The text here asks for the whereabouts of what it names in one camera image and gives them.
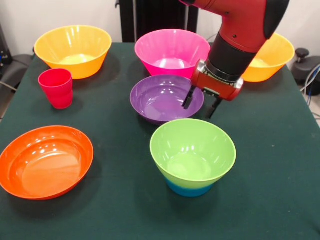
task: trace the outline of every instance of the orange bowl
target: orange bowl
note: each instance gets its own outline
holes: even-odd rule
[[[274,33],[257,53],[242,78],[246,82],[270,79],[295,56],[295,48],[285,37]]]
[[[93,158],[93,145],[83,132],[68,126],[37,128],[0,155],[0,185],[23,199],[57,198],[83,179]]]
[[[50,68],[67,69],[76,80],[99,71],[111,44],[111,36],[98,27],[71,25],[42,35],[34,45],[34,52]]]

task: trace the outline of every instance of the red cup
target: red cup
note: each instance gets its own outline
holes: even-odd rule
[[[73,81],[71,72],[63,68],[53,68],[44,71],[38,82],[52,106],[56,109],[66,109],[73,100]]]

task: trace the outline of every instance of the green tablecloth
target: green tablecloth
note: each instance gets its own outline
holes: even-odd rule
[[[99,73],[74,82],[65,110],[53,109],[38,86],[47,69],[33,60],[0,123],[0,151],[34,128],[67,125],[92,140],[93,164],[74,190],[53,200],[1,189],[1,240],[320,239],[320,130],[286,67],[220,105],[211,122],[231,136],[237,159],[198,198],[173,193],[153,163],[157,127],[129,101],[147,75],[133,44],[114,43]]]

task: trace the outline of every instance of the bowl rim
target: bowl rim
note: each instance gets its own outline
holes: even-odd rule
[[[142,112],[138,111],[138,109],[135,107],[135,105],[133,104],[133,94],[134,94],[134,90],[138,87],[138,85],[142,84],[143,82],[145,81],[149,81],[150,79],[153,79],[153,78],[164,78],[164,77],[175,77],[177,79],[181,79],[182,81],[188,81],[188,82],[191,82],[191,80],[189,78],[186,78],[184,76],[179,76],[179,75],[172,75],[172,74],[162,74],[162,75],[153,75],[153,76],[148,76],[142,80],[140,80],[138,83],[136,83],[131,92],[130,92],[130,103],[131,103],[131,106],[133,107],[133,109],[139,114],[141,115],[142,117],[146,118],[146,119],[149,119],[153,122],[159,122],[159,123],[167,123],[167,122],[171,122],[171,121],[174,121],[174,120],[156,120],[156,119],[153,119],[153,118],[150,118],[150,117],[147,117],[145,114],[142,114]],[[205,102],[205,96],[204,94],[202,93],[201,94],[201,104],[199,105],[199,108],[196,109],[196,111],[194,113],[190,113],[188,114],[185,118],[190,118],[191,116],[193,116],[194,114],[196,114],[201,108],[202,106],[204,105],[204,102]]]
[[[206,124],[206,125],[210,125],[211,127],[214,127],[216,129],[218,129],[219,131],[221,131],[222,133],[224,133],[224,135],[231,141],[231,146],[232,146],[232,149],[234,151],[234,157],[233,157],[233,160],[232,160],[232,163],[231,165],[228,167],[228,169],[226,171],[224,171],[224,173],[218,175],[218,176],[215,176],[215,177],[211,177],[211,178],[208,178],[208,179],[203,179],[203,180],[191,180],[191,179],[186,179],[186,178],[183,178],[183,177],[179,177],[179,176],[176,176],[172,173],[170,173],[169,171],[167,171],[164,167],[162,167],[161,165],[158,164],[158,161],[156,160],[155,158],[155,155],[154,155],[154,152],[153,152],[153,149],[152,149],[152,144],[153,144],[153,141],[154,141],[154,137],[156,135],[157,132],[161,131],[162,128],[164,128],[165,126],[167,126],[168,124],[171,124],[173,122],[178,122],[178,121],[188,121],[188,122],[199,122],[199,123],[202,123],[202,124]],[[194,119],[194,118],[184,118],[184,119],[177,119],[177,120],[173,120],[173,121],[169,121],[165,124],[163,124],[162,126],[158,127],[157,130],[155,130],[155,132],[152,134],[152,137],[151,137],[151,140],[150,140],[150,152],[151,152],[151,156],[153,158],[153,161],[155,162],[155,164],[161,168],[164,172],[166,172],[168,175],[174,177],[174,178],[177,178],[177,179],[180,179],[180,180],[183,180],[183,181],[187,181],[187,182],[193,182],[193,183],[205,183],[205,182],[211,182],[211,181],[214,181],[216,179],[219,179],[219,178],[222,178],[224,175],[226,175],[232,168],[233,166],[235,165],[236,163],[236,158],[237,158],[237,149],[236,149],[236,146],[235,146],[235,143],[234,141],[231,139],[231,137],[224,131],[222,130],[220,127],[210,123],[210,122],[207,122],[207,121],[204,121],[204,120],[200,120],[200,119]]]
[[[38,127],[38,128],[35,128],[35,129],[32,129],[30,131],[27,131],[23,134],[21,134],[20,136],[16,137],[13,141],[10,142],[10,144],[8,146],[6,146],[6,148],[3,150],[3,152],[0,154],[0,160],[2,159],[3,155],[7,152],[7,149],[9,147],[11,147],[18,139],[21,139],[23,137],[25,137],[26,135],[30,134],[30,133],[33,133],[35,131],[39,131],[39,130],[43,130],[43,129],[54,129],[54,128],[64,128],[64,129],[69,129],[69,130],[73,130],[73,131],[76,131],[78,133],[81,133],[89,142],[90,144],[90,150],[92,152],[92,156],[89,156],[89,165],[88,165],[88,168],[83,172],[83,174],[81,174],[79,177],[78,177],[78,180],[76,180],[72,185],[64,188],[63,190],[59,190],[55,193],[51,193],[49,195],[44,195],[44,196],[24,196],[24,195],[21,195],[21,194],[17,194],[17,193],[14,193],[12,191],[9,191],[6,187],[3,186],[3,183],[0,181],[0,186],[9,194],[15,196],[15,197],[18,197],[18,198],[22,198],[22,199],[27,199],[27,200],[49,200],[51,199],[52,197],[54,196],[57,196],[59,194],[63,194],[63,193],[66,193],[68,190],[72,189],[73,187],[75,187],[88,173],[89,169],[91,168],[91,165],[93,163],[93,160],[94,160],[94,146],[90,140],[90,138],[82,131],[80,131],[79,129],[77,128],[74,128],[74,127],[70,127],[70,126],[65,126],[65,125],[48,125],[48,126],[42,126],[42,127]]]
[[[277,36],[277,37],[280,37],[281,39],[283,39],[286,43],[288,43],[288,45],[290,46],[290,48],[292,49],[292,53],[291,53],[291,57],[289,60],[286,60],[284,62],[281,62],[279,64],[275,64],[275,65],[268,65],[268,66],[248,66],[248,68],[251,68],[251,69],[274,69],[274,68],[278,68],[278,67],[283,67],[284,65],[286,65],[287,63],[289,63],[294,57],[295,57],[295,54],[296,54],[296,50],[295,50],[295,47],[294,45],[284,36],[282,36],[281,34],[279,33],[273,33],[273,35]]]
[[[109,39],[109,45],[108,45],[108,47],[107,47],[99,56],[95,57],[94,59],[89,60],[89,61],[86,61],[86,62],[76,63],[76,64],[74,64],[74,63],[58,63],[58,62],[46,60],[45,58],[43,58],[43,57],[41,57],[41,56],[39,55],[39,52],[37,51],[37,45],[38,45],[39,41],[40,41],[42,38],[44,38],[45,36],[47,36],[47,35],[49,35],[49,34],[51,34],[51,33],[53,33],[53,32],[59,31],[59,30],[61,30],[61,29],[68,29],[68,28],[75,28],[75,27],[96,29],[96,30],[99,30],[100,32],[104,32],[104,33],[106,34],[107,38]],[[101,29],[101,28],[99,28],[99,27],[91,26],[91,25],[66,25],[66,26],[60,26],[60,27],[54,28],[54,29],[52,29],[52,30],[50,30],[50,31],[47,31],[46,33],[42,34],[42,35],[36,40],[33,49],[34,49],[35,55],[36,55],[38,58],[40,58],[42,61],[46,62],[46,63],[50,63],[50,64],[54,64],[54,65],[60,65],[60,66],[74,66],[74,65],[80,65],[80,64],[90,63],[90,62],[93,62],[93,61],[101,58],[103,55],[105,55],[105,54],[110,50],[111,45],[112,45],[112,37],[110,36],[110,34],[109,34],[107,31],[105,31],[105,30],[103,30],[103,29]]]
[[[48,86],[48,85],[43,84],[43,83],[40,81],[40,78],[41,78],[43,75],[48,74],[48,73],[50,73],[50,72],[61,71],[61,70],[63,70],[64,72],[68,73],[69,76],[70,76],[70,78],[68,79],[68,81],[66,81],[65,83],[62,83],[62,84],[56,85],[56,86]],[[69,84],[69,82],[72,81],[72,80],[73,80],[73,79],[72,79],[72,73],[71,73],[69,70],[65,69],[65,68],[50,68],[50,69],[44,71],[43,73],[41,73],[40,76],[38,77],[38,83],[39,83],[39,85],[40,85],[41,87],[46,88],[46,89],[54,89],[54,88],[59,88],[59,87],[65,86],[65,85]]]
[[[192,34],[192,35],[194,35],[194,36],[198,36],[199,38],[203,39],[203,40],[206,42],[206,44],[207,44],[207,47],[208,47],[208,55],[209,55],[209,51],[210,51],[210,49],[211,49],[211,46],[210,46],[210,44],[209,44],[209,42],[207,41],[206,38],[204,38],[203,36],[201,36],[201,35],[193,32],[193,31],[188,31],[188,30],[184,30],[184,29],[176,29],[176,28],[167,28],[167,29],[155,30],[155,31],[151,31],[151,32],[148,32],[147,34],[143,35],[143,36],[140,37],[140,38],[136,41],[136,43],[134,44],[134,52],[135,52],[135,54],[137,55],[137,57],[138,57],[142,62],[147,63],[147,64],[149,64],[149,65],[151,65],[151,66],[153,66],[153,67],[155,67],[155,68],[160,68],[160,67],[158,67],[158,66],[155,66],[153,63],[150,63],[150,62],[148,62],[148,61],[143,60],[143,59],[141,58],[141,56],[137,53],[137,45],[139,44],[139,42],[142,41],[142,39],[144,39],[144,38],[146,38],[146,37],[148,37],[148,36],[150,36],[150,35],[153,35],[153,34],[155,34],[155,33],[157,33],[157,32],[173,32],[173,31],[188,32],[188,33],[190,33],[190,34]],[[192,66],[188,66],[188,67],[185,67],[185,68],[170,68],[170,70],[171,70],[171,71],[177,71],[177,70],[192,69],[192,68],[194,68],[196,65],[197,65],[197,64],[194,64],[194,65],[192,65]]]

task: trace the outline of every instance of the bowl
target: bowl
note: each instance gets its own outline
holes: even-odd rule
[[[258,83],[270,79],[295,56],[291,42],[274,33],[246,69],[242,78],[246,82]]]
[[[197,62],[207,59],[210,45],[194,32],[163,29],[142,36],[134,50],[152,76],[168,74],[190,79]]]
[[[151,137],[150,151],[168,186],[184,197],[208,192],[231,170],[237,155],[222,129],[191,118],[160,126]]]
[[[176,75],[156,75],[138,82],[130,94],[130,102],[135,111],[155,125],[172,120],[189,118],[204,104],[204,94],[196,88],[193,101],[188,109],[182,104],[190,90],[191,81]]]
[[[57,198],[88,172],[94,156],[90,139],[68,126],[45,126],[11,142],[0,155],[0,185],[29,200]]]
[[[74,80],[99,71],[111,47],[110,35],[94,26],[59,27],[42,35],[35,54],[52,69],[67,69]]]

